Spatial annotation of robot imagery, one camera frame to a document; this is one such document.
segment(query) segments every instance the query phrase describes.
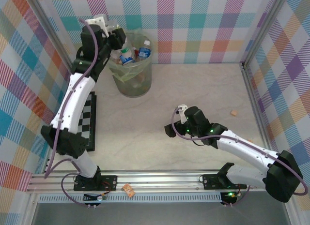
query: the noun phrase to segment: clear plastic bin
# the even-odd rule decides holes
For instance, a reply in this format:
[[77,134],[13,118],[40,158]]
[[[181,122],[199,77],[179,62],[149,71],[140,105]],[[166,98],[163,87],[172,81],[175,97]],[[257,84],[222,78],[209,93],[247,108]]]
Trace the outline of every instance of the clear plastic bin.
[[154,52],[153,42],[142,30],[126,32],[126,36],[136,48],[143,46],[145,40],[151,42],[151,54],[142,61],[127,65],[116,64],[109,60],[110,68],[118,90],[127,97],[139,97],[146,94],[152,84],[152,56]]

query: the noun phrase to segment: chessboard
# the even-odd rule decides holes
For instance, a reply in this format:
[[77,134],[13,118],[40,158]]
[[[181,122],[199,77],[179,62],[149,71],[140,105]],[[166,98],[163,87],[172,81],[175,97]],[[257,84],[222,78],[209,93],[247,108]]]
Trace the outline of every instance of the chessboard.
[[95,150],[96,103],[97,96],[95,92],[91,92],[87,97],[78,121],[77,134],[81,134],[82,137],[87,139],[87,151]]

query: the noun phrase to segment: colorful plaid backdrop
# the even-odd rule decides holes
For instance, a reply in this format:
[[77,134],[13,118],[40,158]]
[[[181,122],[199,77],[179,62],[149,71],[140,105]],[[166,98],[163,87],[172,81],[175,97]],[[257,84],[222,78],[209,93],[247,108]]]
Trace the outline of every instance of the colorful plaid backdrop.
[[26,0],[0,0],[0,224],[14,225],[68,71]]
[[[290,151],[310,186],[310,0],[287,0],[249,74],[274,150]],[[310,222],[310,197],[298,197]]]
[[239,62],[271,6],[265,10],[268,0],[39,1],[71,58],[81,46],[78,17],[107,14],[127,30],[149,33],[154,63]]

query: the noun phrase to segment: small cracker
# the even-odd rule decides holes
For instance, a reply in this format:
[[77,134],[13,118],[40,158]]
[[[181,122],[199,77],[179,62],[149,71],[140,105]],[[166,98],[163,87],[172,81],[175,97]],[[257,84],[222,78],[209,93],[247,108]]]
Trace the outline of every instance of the small cracker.
[[133,195],[135,195],[135,192],[133,191],[133,189],[131,188],[131,186],[129,184],[125,184],[123,186],[123,189],[125,190],[128,197],[132,197]]
[[231,111],[231,115],[236,117],[238,115],[238,111],[237,110],[232,110]]

